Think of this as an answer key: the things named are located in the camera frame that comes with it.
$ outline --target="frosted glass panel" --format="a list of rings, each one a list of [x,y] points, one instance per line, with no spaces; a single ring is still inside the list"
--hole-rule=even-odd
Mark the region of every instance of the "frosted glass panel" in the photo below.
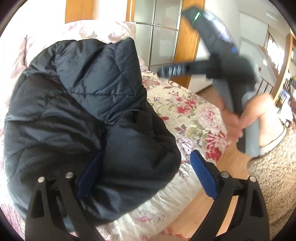
[[[157,0],[155,8],[155,24],[177,28],[180,4],[180,0]]]
[[[151,65],[173,61],[176,33],[176,30],[154,27]]]
[[[152,66],[149,68],[149,70],[153,73],[156,73],[161,66],[165,66],[165,65],[167,65],[167,64]]]
[[[153,23],[154,0],[136,0],[135,22]]]
[[[152,26],[137,24],[135,45],[138,55],[149,64]]]

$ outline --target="blue button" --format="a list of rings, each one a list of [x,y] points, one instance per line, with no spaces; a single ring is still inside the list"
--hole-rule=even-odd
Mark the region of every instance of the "blue button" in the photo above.
[[[237,53],[237,48],[236,48],[235,46],[232,46],[232,47],[231,47],[231,52],[232,52],[232,53]]]

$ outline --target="glass door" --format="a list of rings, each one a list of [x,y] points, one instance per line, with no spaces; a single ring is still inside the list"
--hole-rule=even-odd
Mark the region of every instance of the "glass door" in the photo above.
[[[136,0],[136,49],[149,70],[174,61],[182,0]]]

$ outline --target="human hand holding handle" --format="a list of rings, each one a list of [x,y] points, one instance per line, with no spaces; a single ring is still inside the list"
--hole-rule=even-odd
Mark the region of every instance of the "human hand holding handle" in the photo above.
[[[219,101],[218,108],[227,128],[228,138],[234,142],[238,142],[243,135],[242,130],[252,124],[257,118],[260,119],[260,147],[266,146],[283,132],[283,126],[277,117],[273,99],[269,94],[265,93],[252,98],[246,105],[241,117],[228,111],[222,99]]]

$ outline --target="blue padded clamp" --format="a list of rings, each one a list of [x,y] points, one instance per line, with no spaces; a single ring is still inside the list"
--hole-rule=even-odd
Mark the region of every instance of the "blue padded clamp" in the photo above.
[[[76,194],[78,200],[87,197],[95,182],[101,178],[104,154],[105,151],[99,151],[78,180]]]
[[[191,152],[190,162],[205,193],[216,200],[218,197],[219,170],[213,163],[206,162],[198,150]]]

